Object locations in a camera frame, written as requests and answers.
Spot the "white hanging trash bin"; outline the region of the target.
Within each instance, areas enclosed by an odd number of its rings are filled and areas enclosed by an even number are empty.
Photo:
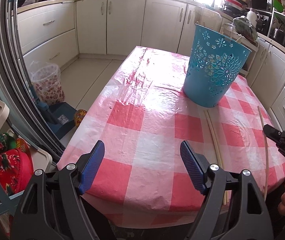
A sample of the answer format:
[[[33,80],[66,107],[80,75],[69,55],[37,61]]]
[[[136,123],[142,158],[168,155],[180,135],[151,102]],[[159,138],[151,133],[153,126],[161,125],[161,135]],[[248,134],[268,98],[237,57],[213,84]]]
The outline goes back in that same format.
[[[199,24],[206,28],[219,32],[222,23],[222,16],[218,12],[204,7],[196,6],[195,13],[195,24]]]

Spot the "blue and white shelf unit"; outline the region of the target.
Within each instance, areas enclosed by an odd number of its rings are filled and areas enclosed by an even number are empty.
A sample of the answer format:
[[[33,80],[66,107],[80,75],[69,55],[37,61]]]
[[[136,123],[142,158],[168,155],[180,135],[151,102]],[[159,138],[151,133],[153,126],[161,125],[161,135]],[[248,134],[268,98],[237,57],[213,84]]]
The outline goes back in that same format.
[[[0,101],[0,130],[8,116],[8,106]],[[0,132],[0,216],[15,214],[32,174],[48,171],[51,163],[52,157],[46,151],[31,146],[11,130]]]

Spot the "pink checkered tablecloth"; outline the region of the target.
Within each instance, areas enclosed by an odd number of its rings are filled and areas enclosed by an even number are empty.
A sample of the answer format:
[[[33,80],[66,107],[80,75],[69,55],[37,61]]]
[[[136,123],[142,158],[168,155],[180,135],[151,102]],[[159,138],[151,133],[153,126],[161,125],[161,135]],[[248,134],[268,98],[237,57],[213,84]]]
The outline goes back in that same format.
[[[115,225],[161,228],[193,222],[203,196],[194,189],[180,157],[187,140],[193,150],[218,163],[204,111],[183,93],[189,58],[137,47],[106,84],[66,147],[64,168],[91,151],[98,140],[105,156],[83,196]],[[207,109],[218,138],[223,169],[252,172],[265,187],[262,126],[267,111],[238,76],[216,107]],[[268,191],[285,179],[285,158],[268,143]]]

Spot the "yellow patterned slipper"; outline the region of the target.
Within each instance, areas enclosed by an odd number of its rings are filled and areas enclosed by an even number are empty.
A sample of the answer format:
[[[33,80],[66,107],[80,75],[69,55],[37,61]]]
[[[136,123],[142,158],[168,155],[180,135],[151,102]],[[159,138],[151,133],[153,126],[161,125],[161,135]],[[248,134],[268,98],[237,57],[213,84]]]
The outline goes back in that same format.
[[[79,125],[81,124],[82,120],[85,118],[87,114],[87,111],[85,111],[84,109],[79,109],[75,112],[74,114],[74,123],[76,127],[79,127]]]

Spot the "blue perforated plastic bucket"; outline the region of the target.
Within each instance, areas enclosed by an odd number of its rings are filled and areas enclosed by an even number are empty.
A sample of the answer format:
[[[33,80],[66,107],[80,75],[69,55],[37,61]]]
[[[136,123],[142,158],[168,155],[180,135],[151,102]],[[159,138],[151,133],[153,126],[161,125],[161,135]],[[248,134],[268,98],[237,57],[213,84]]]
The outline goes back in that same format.
[[[202,107],[215,107],[235,81],[251,50],[196,24],[183,92]]]

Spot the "white thermos flask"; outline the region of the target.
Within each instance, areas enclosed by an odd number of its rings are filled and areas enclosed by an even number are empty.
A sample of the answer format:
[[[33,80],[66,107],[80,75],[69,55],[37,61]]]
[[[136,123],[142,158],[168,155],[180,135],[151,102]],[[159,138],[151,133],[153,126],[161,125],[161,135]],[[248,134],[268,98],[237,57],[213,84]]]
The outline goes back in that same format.
[[[247,19],[254,28],[256,28],[257,22],[259,21],[260,17],[261,16],[259,12],[257,12],[254,8],[250,8],[247,12]]]

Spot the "blue dustpan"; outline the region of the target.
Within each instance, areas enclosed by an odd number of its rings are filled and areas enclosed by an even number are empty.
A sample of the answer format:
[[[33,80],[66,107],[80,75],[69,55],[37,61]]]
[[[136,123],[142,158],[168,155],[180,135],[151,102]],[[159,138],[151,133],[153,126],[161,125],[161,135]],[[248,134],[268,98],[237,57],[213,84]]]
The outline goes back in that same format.
[[[45,122],[58,139],[62,139],[71,129],[75,127],[74,115],[76,109],[66,102],[56,103],[49,106],[40,100],[33,86],[30,86],[36,107],[42,114]]]

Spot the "green bag of vegetables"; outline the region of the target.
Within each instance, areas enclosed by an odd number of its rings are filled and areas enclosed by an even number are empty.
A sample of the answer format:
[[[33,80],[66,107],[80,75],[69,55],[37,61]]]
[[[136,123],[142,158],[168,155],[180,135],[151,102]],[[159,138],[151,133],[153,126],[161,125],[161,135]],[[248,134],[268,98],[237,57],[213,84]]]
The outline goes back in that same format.
[[[236,17],[233,19],[235,31],[251,41],[256,41],[258,38],[255,27],[245,16]]]

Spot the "bamboo chopstick bundle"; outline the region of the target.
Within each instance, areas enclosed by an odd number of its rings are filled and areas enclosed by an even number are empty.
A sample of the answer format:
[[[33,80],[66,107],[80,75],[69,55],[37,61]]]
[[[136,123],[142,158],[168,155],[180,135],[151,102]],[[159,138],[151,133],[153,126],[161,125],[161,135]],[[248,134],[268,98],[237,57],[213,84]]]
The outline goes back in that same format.
[[[221,157],[221,151],[220,151],[220,148],[219,148],[218,138],[217,138],[216,131],[215,131],[215,128],[213,126],[213,123],[211,121],[211,118],[210,118],[210,115],[209,115],[209,111],[206,109],[204,111],[204,114],[206,116],[206,120],[207,120],[207,123],[209,125],[209,129],[210,129],[213,145],[214,145],[214,148],[215,148],[215,153],[216,153],[216,158],[217,158],[217,161],[218,161],[218,165],[219,165],[219,167],[224,168],[223,167],[223,162],[222,162],[222,157]]]

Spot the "floral plastic waste basket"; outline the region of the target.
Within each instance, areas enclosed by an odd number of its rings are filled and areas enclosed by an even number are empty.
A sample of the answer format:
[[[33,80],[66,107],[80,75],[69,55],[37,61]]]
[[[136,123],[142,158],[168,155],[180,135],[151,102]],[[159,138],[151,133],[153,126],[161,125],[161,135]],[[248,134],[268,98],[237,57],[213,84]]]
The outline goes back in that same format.
[[[28,71],[30,81],[42,102],[48,106],[64,102],[61,70],[57,64],[32,61]]]

